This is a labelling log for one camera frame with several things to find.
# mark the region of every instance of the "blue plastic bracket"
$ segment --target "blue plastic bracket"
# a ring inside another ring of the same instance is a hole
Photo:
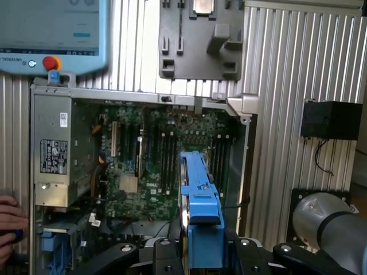
[[[205,161],[199,152],[182,152],[187,185],[181,194],[189,198],[189,268],[219,269],[224,266],[224,219],[220,198],[210,182]]]
[[[48,264],[49,275],[64,274],[72,260],[70,235],[43,232],[41,239],[41,250],[52,252],[52,260]]]

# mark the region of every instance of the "black box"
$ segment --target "black box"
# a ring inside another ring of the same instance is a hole
[[[306,138],[357,140],[362,104],[306,102],[300,135]]]

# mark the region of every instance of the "metal chassis frame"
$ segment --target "metal chassis frame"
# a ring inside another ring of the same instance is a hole
[[[35,224],[34,224],[34,98],[36,95],[52,95],[60,97],[71,97],[72,99],[97,99],[109,101],[129,101],[140,103],[156,103],[166,105],[183,105],[194,108],[211,108],[223,109],[231,116],[240,116],[241,123],[246,125],[245,148],[243,154],[243,166],[241,173],[240,194],[244,191],[244,170],[246,166],[246,153],[248,135],[250,129],[250,122],[252,115],[257,115],[259,109],[259,97],[253,94],[239,94],[235,97],[229,97],[227,100],[212,100],[204,97],[195,96],[179,96],[179,95],[164,95],[159,93],[143,93],[143,92],[129,92],[129,91],[112,91],[102,89],[88,89],[88,88],[64,88],[64,87],[47,87],[36,86],[34,84],[30,87],[30,189],[29,189],[29,203],[30,203],[30,229],[29,229],[29,259],[35,259]],[[238,204],[242,204],[242,195],[239,196]],[[238,232],[241,222],[241,207],[237,211],[236,232]],[[35,264],[33,260],[29,261],[29,274],[34,275]]]

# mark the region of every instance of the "power supply label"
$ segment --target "power supply label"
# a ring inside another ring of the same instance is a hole
[[[40,172],[66,175],[68,172],[68,142],[42,139],[40,144]]]

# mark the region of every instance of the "screw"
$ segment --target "screw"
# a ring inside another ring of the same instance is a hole
[[[289,252],[292,250],[292,248],[288,245],[282,245],[280,249],[284,250],[285,252]]]
[[[171,242],[169,239],[164,239],[163,241],[161,241],[162,245],[169,245]]]
[[[242,245],[248,245],[250,241],[248,239],[242,239],[241,240]]]
[[[126,246],[124,246],[123,248],[121,248],[121,251],[122,252],[129,252],[130,250],[131,250],[131,246],[129,246],[129,245],[126,245]]]

